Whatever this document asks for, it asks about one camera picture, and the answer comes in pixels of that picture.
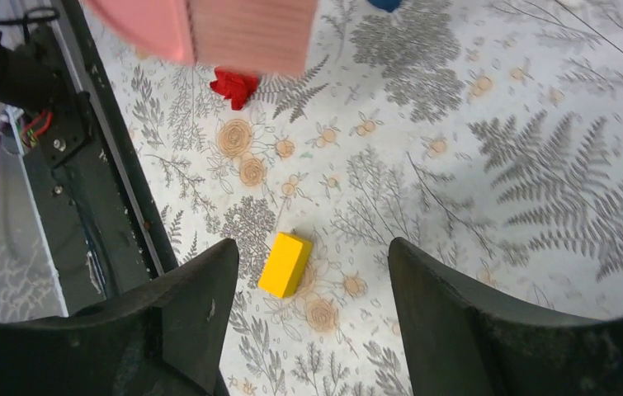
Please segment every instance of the black metal frame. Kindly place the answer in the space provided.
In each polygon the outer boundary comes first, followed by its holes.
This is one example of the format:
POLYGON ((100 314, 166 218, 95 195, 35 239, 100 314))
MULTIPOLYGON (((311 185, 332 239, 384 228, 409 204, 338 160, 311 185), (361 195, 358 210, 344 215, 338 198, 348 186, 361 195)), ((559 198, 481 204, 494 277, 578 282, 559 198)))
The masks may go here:
POLYGON ((69 314, 177 267, 124 120, 77 1, 54 1, 16 52, 65 87, 37 148, 23 157, 69 314))

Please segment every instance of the screw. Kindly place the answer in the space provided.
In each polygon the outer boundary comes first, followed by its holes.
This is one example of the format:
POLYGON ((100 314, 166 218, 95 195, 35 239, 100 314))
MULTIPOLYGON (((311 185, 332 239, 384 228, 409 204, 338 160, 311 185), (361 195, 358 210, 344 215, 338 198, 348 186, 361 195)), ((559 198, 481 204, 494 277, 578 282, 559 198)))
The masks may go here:
POLYGON ((66 149, 66 142, 61 139, 54 140, 54 149, 63 152, 66 149))

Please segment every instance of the pink object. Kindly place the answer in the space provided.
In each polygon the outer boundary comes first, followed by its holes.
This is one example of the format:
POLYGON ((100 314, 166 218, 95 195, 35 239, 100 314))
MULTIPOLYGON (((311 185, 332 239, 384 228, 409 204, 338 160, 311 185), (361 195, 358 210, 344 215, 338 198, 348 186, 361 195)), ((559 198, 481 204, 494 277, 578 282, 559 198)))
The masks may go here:
POLYGON ((302 74, 318 0, 83 0, 131 44, 181 64, 302 74))

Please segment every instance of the leaf pattern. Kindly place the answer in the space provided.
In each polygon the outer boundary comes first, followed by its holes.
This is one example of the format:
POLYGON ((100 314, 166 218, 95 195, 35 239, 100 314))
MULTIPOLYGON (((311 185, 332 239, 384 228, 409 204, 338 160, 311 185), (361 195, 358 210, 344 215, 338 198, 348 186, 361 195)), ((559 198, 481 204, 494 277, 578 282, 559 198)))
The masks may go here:
POLYGON ((594 120, 576 144, 573 114, 565 115, 548 137, 542 128, 545 118, 545 112, 538 113, 520 132, 514 118, 505 128, 495 119, 470 125, 482 142, 481 152, 489 156, 484 170, 502 169, 492 182, 493 188, 507 186, 498 201, 535 204, 510 216, 506 225, 540 226, 543 231, 528 243, 533 251, 563 248, 595 257, 600 261, 598 280, 623 271, 623 178, 611 188, 607 120, 594 120))
MULTIPOLYGON (((139 57, 86 15, 178 261, 238 244, 232 395, 410 395, 395 237, 533 304, 623 314, 623 2, 321 0, 307 69, 242 111, 211 66, 139 57), (257 287, 278 232, 314 242, 287 299, 257 287)), ((50 310, 12 263, 0 318, 50 310)))

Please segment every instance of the rose print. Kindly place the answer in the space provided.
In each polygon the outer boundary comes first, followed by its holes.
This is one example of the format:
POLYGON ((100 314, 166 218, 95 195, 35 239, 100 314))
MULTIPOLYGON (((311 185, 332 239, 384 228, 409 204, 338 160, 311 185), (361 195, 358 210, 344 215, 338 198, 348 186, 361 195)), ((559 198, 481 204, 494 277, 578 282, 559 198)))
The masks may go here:
POLYGON ((306 304, 306 322, 316 332, 334 331, 337 321, 337 308, 332 300, 312 299, 306 304))
POLYGON ((217 143, 219 151, 226 158, 236 158, 250 149, 253 142, 253 131, 245 120, 231 120, 219 131, 217 143))
POLYGON ((241 157, 241 165, 238 171, 241 182, 248 187, 260 186, 267 174, 267 169, 262 161, 250 153, 241 157))

